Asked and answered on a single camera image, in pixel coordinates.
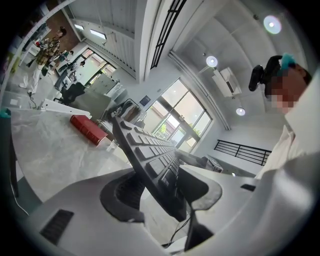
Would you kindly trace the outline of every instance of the marble tabletop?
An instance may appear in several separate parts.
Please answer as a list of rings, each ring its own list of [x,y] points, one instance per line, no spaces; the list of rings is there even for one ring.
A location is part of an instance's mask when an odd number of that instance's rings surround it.
[[[119,147],[110,149],[107,138],[94,145],[70,123],[71,116],[52,111],[11,111],[17,161],[43,202],[74,182],[131,167]]]

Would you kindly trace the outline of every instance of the brown brick wall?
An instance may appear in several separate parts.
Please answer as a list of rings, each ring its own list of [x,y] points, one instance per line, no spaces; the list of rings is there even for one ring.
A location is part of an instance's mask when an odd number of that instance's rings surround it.
[[[46,6],[48,7],[49,11],[52,10],[54,7],[58,5],[57,0],[48,0],[46,2]],[[56,36],[57,31],[59,30],[60,26],[63,26],[66,29],[66,35],[61,38],[60,40],[60,51],[63,52],[64,50],[70,51],[72,50],[77,44],[79,44],[79,39],[77,38],[75,32],[71,28],[66,16],[60,10],[55,13],[52,17],[50,17],[46,24],[51,29],[51,31],[46,35],[46,38],[53,38]]]

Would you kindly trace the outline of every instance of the white pants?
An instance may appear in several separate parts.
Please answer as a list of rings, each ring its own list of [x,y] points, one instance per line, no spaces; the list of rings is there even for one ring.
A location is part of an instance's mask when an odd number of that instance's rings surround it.
[[[30,88],[31,92],[34,94],[38,87],[38,82],[40,75],[42,75],[41,70],[45,65],[39,65],[36,60],[33,61],[31,66],[27,68],[27,73],[23,77],[23,82],[20,84],[22,88]]]

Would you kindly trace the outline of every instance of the round ceiling light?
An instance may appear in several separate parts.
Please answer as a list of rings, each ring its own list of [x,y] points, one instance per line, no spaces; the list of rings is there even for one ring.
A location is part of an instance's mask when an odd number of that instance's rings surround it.
[[[236,109],[235,111],[239,116],[244,116],[246,114],[246,111],[242,108],[242,107],[239,107]]]
[[[206,58],[206,64],[209,66],[209,67],[216,67],[218,65],[218,60],[217,58],[213,57],[213,56],[209,56],[208,58]]]
[[[278,34],[282,29],[280,20],[272,15],[268,15],[264,18],[263,25],[265,29],[271,34]]]

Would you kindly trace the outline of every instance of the office chair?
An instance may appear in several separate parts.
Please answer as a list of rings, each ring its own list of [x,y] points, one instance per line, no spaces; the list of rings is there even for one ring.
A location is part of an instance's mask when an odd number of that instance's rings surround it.
[[[53,101],[58,100],[62,104],[68,106],[70,103],[74,102],[76,98],[85,93],[85,87],[80,83],[71,84],[69,89],[62,87],[61,98],[54,98]]]

